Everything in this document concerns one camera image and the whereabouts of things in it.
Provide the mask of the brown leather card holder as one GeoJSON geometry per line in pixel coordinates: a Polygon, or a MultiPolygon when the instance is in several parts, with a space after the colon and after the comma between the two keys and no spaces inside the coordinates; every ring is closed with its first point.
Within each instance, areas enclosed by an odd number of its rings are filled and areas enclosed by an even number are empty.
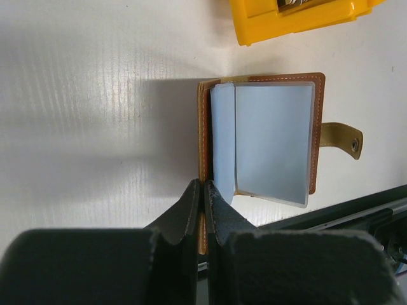
{"type": "Polygon", "coordinates": [[[321,72],[200,82],[199,180],[212,180],[227,203],[244,196],[305,208],[320,148],[359,159],[363,147],[362,131],[322,122],[325,82],[321,72]]]}

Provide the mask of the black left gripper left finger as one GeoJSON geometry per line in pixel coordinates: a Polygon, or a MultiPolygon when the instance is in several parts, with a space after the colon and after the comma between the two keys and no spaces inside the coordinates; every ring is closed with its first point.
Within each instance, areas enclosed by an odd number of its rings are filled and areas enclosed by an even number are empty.
{"type": "Polygon", "coordinates": [[[148,226],[32,229],[1,259],[2,304],[194,304],[200,183],[148,226]]]}

